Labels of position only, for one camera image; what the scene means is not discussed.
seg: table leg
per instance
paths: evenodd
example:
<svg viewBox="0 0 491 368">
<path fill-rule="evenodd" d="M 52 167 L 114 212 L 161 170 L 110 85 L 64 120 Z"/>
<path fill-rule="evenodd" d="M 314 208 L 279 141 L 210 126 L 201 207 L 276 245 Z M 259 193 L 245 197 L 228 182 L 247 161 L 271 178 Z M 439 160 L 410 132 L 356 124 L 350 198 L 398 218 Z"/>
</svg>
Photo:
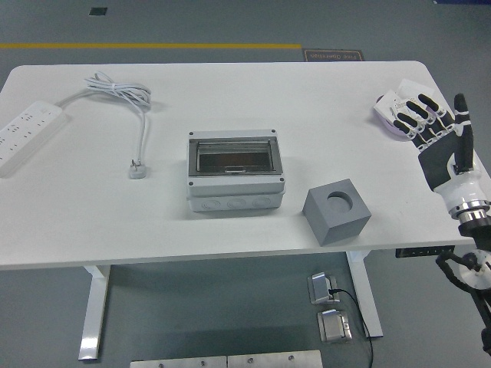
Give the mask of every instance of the table leg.
<svg viewBox="0 0 491 368">
<path fill-rule="evenodd" d="M 347 251 L 346 255 L 350 266 L 351 278 L 353 279 L 354 291 L 356 292 L 361 313 L 370 331 L 370 335 L 372 337 L 382 337 L 384 332 L 382 331 L 381 322 L 378 318 L 374 295 L 371 292 L 370 281 L 368 280 L 367 269 L 364 263 L 364 259 L 368 253 L 370 251 Z"/>
<path fill-rule="evenodd" d="M 85 269 L 92 274 L 92 283 L 87 302 L 79 360 L 97 359 L 110 266 L 86 266 Z"/>
</svg>

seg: electrical box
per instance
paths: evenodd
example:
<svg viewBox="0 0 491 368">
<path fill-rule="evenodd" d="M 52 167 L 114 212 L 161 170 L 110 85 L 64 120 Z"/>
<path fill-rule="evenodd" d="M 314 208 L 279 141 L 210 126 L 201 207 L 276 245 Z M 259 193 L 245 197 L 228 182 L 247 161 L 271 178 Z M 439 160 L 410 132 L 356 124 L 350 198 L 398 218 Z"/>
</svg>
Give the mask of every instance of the electrical box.
<svg viewBox="0 0 491 368">
<path fill-rule="evenodd" d="M 282 204 L 285 177 L 275 130 L 191 132 L 187 165 L 194 212 Z"/>
</svg>

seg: black fingertip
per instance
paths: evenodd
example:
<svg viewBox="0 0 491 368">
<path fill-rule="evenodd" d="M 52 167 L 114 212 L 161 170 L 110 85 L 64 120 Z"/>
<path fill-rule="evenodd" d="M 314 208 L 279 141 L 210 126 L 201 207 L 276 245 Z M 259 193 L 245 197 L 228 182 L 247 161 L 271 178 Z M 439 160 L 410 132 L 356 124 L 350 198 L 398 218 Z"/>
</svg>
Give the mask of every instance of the black fingertip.
<svg viewBox="0 0 491 368">
<path fill-rule="evenodd" d="M 463 94 L 457 94 L 455 96 L 455 98 L 453 99 L 453 107 L 456 111 L 459 111 L 460 113 L 468 111 L 466 98 L 463 96 Z"/>
<path fill-rule="evenodd" d="M 417 127 L 417 121 L 415 119 L 413 119 L 412 117 L 406 115 L 405 113 L 399 113 L 397 115 L 397 118 L 399 120 L 402 120 L 404 121 L 405 123 L 408 123 L 409 125 L 411 125 L 413 128 L 416 128 Z"/>
<path fill-rule="evenodd" d="M 395 120 L 392 124 L 399 130 L 402 130 L 404 134 L 408 134 L 411 131 L 411 129 L 409 129 L 409 127 L 402 121 Z"/>
<path fill-rule="evenodd" d="M 426 96 L 424 94 L 420 94 L 417 98 L 423 104 L 427 105 L 431 110 L 433 110 L 435 112 L 440 109 L 440 107 L 438 106 L 438 103 L 436 103 L 435 101 L 431 100 L 428 96 Z"/>
<path fill-rule="evenodd" d="M 425 111 L 425 109 L 421 108 L 420 105 L 418 105 L 417 103 L 415 104 L 413 101 L 407 101 L 406 106 L 418 115 L 420 115 L 423 119 L 427 119 L 429 116 L 428 112 Z"/>
</svg>

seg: gray cube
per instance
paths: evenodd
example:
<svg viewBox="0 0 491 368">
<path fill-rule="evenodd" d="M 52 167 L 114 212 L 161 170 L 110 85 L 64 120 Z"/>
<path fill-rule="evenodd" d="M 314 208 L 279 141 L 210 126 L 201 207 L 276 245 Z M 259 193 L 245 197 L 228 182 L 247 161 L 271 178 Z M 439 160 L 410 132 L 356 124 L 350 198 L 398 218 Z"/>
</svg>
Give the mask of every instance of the gray cube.
<svg viewBox="0 0 491 368">
<path fill-rule="evenodd" d="M 303 212 L 320 245 L 359 235 L 371 217 L 350 179 L 309 189 Z"/>
</svg>

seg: metal plate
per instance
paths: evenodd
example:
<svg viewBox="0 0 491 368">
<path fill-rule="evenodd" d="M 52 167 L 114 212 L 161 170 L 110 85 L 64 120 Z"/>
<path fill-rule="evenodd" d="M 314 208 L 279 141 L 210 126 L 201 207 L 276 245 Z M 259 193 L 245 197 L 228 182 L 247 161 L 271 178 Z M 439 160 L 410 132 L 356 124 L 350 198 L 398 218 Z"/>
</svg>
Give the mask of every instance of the metal plate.
<svg viewBox="0 0 491 368">
<path fill-rule="evenodd" d="M 322 368 L 319 350 L 132 362 L 130 368 Z"/>
<path fill-rule="evenodd" d="M 131 362 L 130 368 L 227 368 L 226 356 Z"/>
<path fill-rule="evenodd" d="M 319 350 L 229 356 L 229 368 L 322 368 Z"/>
</svg>

